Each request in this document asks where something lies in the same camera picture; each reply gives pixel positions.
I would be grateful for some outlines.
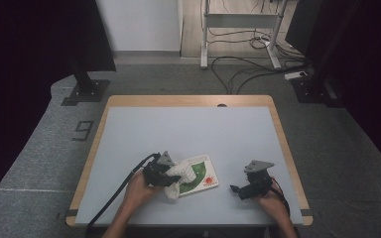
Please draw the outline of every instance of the forearm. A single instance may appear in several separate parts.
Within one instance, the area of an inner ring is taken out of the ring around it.
[[[116,215],[113,218],[113,221],[107,228],[102,238],[122,238],[124,236],[126,227],[128,226],[129,218],[132,216],[133,212],[134,210],[125,204],[120,205]]]
[[[290,218],[277,221],[281,238],[297,238],[297,234]]]

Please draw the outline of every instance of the cable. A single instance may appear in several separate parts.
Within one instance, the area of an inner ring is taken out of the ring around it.
[[[148,156],[147,158],[145,158],[142,162],[140,162],[140,164],[138,164],[137,167],[135,167],[131,173],[128,175],[128,177],[126,177],[125,180],[123,180],[122,184],[119,186],[119,188],[117,188],[116,192],[112,195],[112,197],[110,197],[110,199],[107,201],[107,203],[103,206],[103,208],[100,209],[100,211],[98,211],[98,213],[94,216],[94,218],[92,218],[92,220],[87,224],[86,226],[86,229],[89,230],[91,228],[92,225],[94,225],[95,221],[97,221],[97,219],[104,213],[104,211],[107,209],[107,207],[109,207],[109,205],[113,202],[113,200],[119,195],[119,193],[123,190],[123,188],[125,187],[125,185],[129,182],[129,180],[131,179],[131,177],[137,173],[137,171],[139,169],[141,169],[141,167],[152,157],[156,157],[156,156],[159,156],[159,154],[152,154],[150,156]]]
[[[242,60],[242,61],[245,61],[245,62],[248,62],[252,65],[255,65],[256,67],[255,68],[245,68],[245,69],[241,69],[241,70],[238,70],[237,72],[235,72],[231,78],[228,80],[228,82],[224,82],[223,79],[221,79],[221,77],[219,76],[219,74],[217,73],[217,71],[215,70],[215,63],[219,60],[225,60],[225,59],[233,59],[233,60]],[[241,88],[246,84],[248,83],[249,81],[253,80],[254,78],[256,77],[260,77],[260,76],[265,76],[265,75],[272,75],[272,74],[278,74],[278,73],[283,73],[283,72],[287,72],[287,71],[291,71],[291,70],[295,70],[295,69],[300,69],[300,68],[304,68],[308,66],[308,64],[304,61],[303,64],[301,65],[297,65],[297,66],[292,66],[292,67],[289,67],[289,68],[285,68],[285,69],[275,69],[275,68],[269,68],[269,67],[266,67],[266,66],[263,66],[261,64],[258,64],[256,62],[253,62],[251,60],[248,60],[248,59],[243,59],[243,58],[237,58],[237,57],[220,57],[220,58],[216,58],[212,63],[211,63],[211,69],[212,69],[212,72],[214,73],[214,75],[217,77],[217,79],[220,81],[220,83],[224,86],[225,88],[225,91],[226,91],[226,94],[232,94],[233,92],[233,80],[234,78],[240,74],[240,73],[249,73],[249,74],[252,74],[256,71],[259,71],[259,70],[266,70],[266,71],[269,71],[269,72],[266,72],[266,73],[259,73],[259,74],[256,74],[256,75],[253,75],[253,76],[250,76],[249,78],[247,78],[246,80],[244,80],[240,85],[239,87],[237,88],[237,91],[236,91],[236,94],[239,94]]]

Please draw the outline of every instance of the human hand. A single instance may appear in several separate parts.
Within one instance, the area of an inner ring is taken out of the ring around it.
[[[283,193],[273,177],[272,181],[272,188],[280,193]],[[269,190],[264,196],[255,196],[252,197],[252,199],[277,222],[280,227],[281,237],[297,237],[293,227],[293,222],[289,217],[286,206],[276,193]]]
[[[148,186],[142,170],[139,170],[129,180],[122,206],[133,213],[161,189],[163,189],[162,186]]]
[[[273,177],[272,181],[272,188],[282,193]],[[262,209],[277,222],[289,217],[289,213],[287,212],[286,207],[284,206],[280,197],[271,190],[269,190],[264,196],[255,196],[252,199],[258,203]]]

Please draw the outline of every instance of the table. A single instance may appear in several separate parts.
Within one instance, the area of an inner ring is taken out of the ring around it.
[[[198,96],[112,96],[109,98],[104,113],[102,115],[97,133],[95,135],[91,150],[83,169],[82,176],[80,178],[77,190],[69,208],[69,213],[66,217],[66,223],[70,226],[75,226],[75,215],[79,208],[79,204],[83,198],[86,184],[89,179],[92,164],[94,162],[99,142],[101,140],[108,110],[114,106],[127,106],[127,107],[157,107],[157,106],[169,106],[169,107],[216,107],[218,104],[225,104],[228,107],[248,107],[248,106],[263,106],[268,107],[275,130],[277,132],[278,139],[280,141],[281,149],[285,158],[289,174],[293,187],[296,191],[297,200],[302,210],[302,216],[304,225],[310,225],[313,222],[312,215],[308,202],[306,200],[303,187],[301,185],[297,169],[295,167],[290,148],[287,144],[283,128],[281,126],[277,110],[274,102],[270,96],[258,96],[258,95],[198,95]]]

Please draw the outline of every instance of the black cable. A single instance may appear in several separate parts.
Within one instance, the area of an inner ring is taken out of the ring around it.
[[[249,81],[251,81],[252,79],[256,78],[256,77],[259,77],[259,76],[265,76],[265,75],[272,75],[272,74],[277,74],[277,73],[282,73],[282,72],[286,72],[286,71],[290,71],[290,70],[294,70],[294,69],[300,69],[300,68],[304,68],[307,65],[307,63],[304,61],[303,64],[301,65],[297,65],[297,66],[293,66],[293,67],[289,67],[289,68],[285,68],[285,69],[275,69],[275,68],[269,68],[269,67],[266,67],[266,66],[263,66],[261,64],[258,64],[256,62],[253,62],[253,61],[250,61],[248,59],[243,59],[243,58],[237,58],[237,57],[220,57],[220,58],[217,58],[215,59],[212,63],[211,63],[211,69],[212,69],[212,72],[214,73],[214,75],[217,77],[217,79],[221,82],[221,84],[224,86],[225,90],[226,90],[226,94],[231,94],[232,93],[232,80],[234,79],[234,77],[238,74],[238,73],[241,73],[241,72],[244,72],[245,70],[248,70],[249,68],[246,68],[246,69],[241,69],[239,70],[238,72],[236,72],[232,77],[231,77],[231,81],[229,80],[228,81],[228,86],[227,84],[221,79],[221,77],[218,75],[218,73],[215,71],[215,63],[218,61],[218,60],[223,60],[223,59],[234,59],[234,60],[243,60],[245,62],[248,62],[248,63],[251,63],[255,66],[257,66],[258,68],[256,68],[257,70],[260,70],[261,68],[264,69],[264,70],[267,70],[267,71],[270,71],[270,72],[267,72],[267,73],[261,73],[261,74],[256,74],[254,76],[251,76],[249,78],[247,78],[245,81],[243,81],[240,86],[237,88],[237,91],[236,91],[236,94],[238,94],[240,92],[240,89],[246,84],[248,83]]]
[[[152,154],[150,156],[148,156],[147,158],[145,158],[142,162],[140,162],[140,164],[138,164],[137,167],[135,167],[131,173],[129,173],[128,177],[123,180],[122,184],[119,186],[119,188],[117,188],[116,192],[112,195],[112,197],[110,197],[110,199],[107,201],[107,203],[103,206],[103,208],[100,209],[100,211],[94,216],[94,218],[92,218],[92,220],[87,224],[86,226],[86,229],[89,230],[91,228],[92,225],[94,225],[95,221],[97,221],[97,219],[103,214],[103,212],[107,209],[107,207],[110,206],[110,204],[113,202],[113,200],[119,195],[119,193],[123,190],[123,188],[126,186],[126,184],[129,182],[129,180],[131,179],[131,177],[137,173],[137,171],[139,169],[141,169],[141,167],[152,157],[156,157],[158,156],[159,154]]]
[[[277,191],[277,190],[274,189],[273,187],[270,187],[270,190],[273,191],[275,194],[278,195],[278,197],[280,198],[280,200],[283,202],[284,206],[286,207],[287,212],[289,212],[289,216],[290,216],[290,205],[289,205],[289,202],[287,201],[287,199],[284,197],[284,192],[283,192],[283,190],[281,189],[280,184],[279,184],[274,178],[271,177],[271,179],[277,184],[278,189],[279,189],[281,192]]]

